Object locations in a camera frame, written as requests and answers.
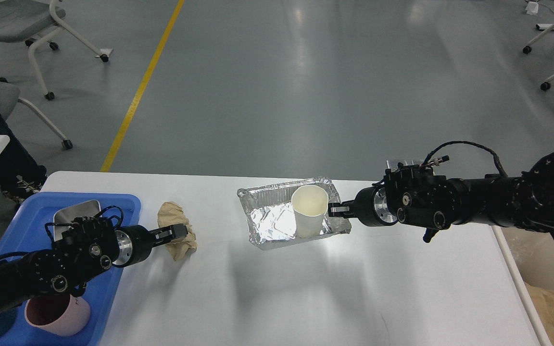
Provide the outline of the left black cylindrical gripper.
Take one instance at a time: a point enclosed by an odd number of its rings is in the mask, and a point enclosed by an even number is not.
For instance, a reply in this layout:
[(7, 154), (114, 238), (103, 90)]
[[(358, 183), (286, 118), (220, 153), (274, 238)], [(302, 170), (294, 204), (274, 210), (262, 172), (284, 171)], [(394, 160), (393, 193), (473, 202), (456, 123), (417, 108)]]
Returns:
[(124, 268), (147, 259), (153, 247), (185, 238), (188, 228), (185, 224), (177, 223), (148, 231), (141, 225), (132, 225), (123, 226), (115, 230), (114, 234), (119, 252), (113, 266)]

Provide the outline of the right black cylindrical gripper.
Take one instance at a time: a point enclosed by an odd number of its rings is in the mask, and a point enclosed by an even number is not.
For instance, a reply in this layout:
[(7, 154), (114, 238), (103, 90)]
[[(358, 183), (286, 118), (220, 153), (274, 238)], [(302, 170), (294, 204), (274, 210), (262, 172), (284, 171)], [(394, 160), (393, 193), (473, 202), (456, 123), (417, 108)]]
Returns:
[(330, 202), (327, 214), (336, 218), (356, 218), (365, 226), (392, 226), (398, 222), (389, 211), (385, 188), (376, 186), (360, 190), (353, 201)]

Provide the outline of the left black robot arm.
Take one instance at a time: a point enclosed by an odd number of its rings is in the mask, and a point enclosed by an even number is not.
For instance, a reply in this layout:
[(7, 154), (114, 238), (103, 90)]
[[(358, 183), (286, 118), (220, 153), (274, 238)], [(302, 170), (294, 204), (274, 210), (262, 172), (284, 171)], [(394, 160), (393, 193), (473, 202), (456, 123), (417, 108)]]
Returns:
[(50, 249), (0, 255), (0, 313), (35, 297), (80, 297), (88, 282), (110, 268), (140, 263), (155, 247), (189, 234), (183, 223), (148, 230), (141, 225), (123, 226), (123, 213), (110, 217), (105, 213), (100, 210), (64, 222), (66, 230), (59, 240), (51, 231), (57, 223), (46, 223)]

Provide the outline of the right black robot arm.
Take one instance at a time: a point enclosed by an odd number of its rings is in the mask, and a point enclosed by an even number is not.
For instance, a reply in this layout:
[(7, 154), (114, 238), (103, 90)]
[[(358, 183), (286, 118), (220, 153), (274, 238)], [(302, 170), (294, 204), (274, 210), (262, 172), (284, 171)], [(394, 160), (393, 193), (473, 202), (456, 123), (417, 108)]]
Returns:
[(520, 176), (508, 177), (499, 156), (488, 152), (496, 174), (482, 179), (448, 179), (434, 168), (449, 160), (431, 151), (421, 163), (398, 163), (383, 179), (360, 190), (350, 201), (331, 202), (330, 217), (356, 218), (366, 226), (400, 222), (425, 229), (429, 243), (452, 225), (480, 223), (550, 234), (554, 241), (554, 152), (542, 157)]

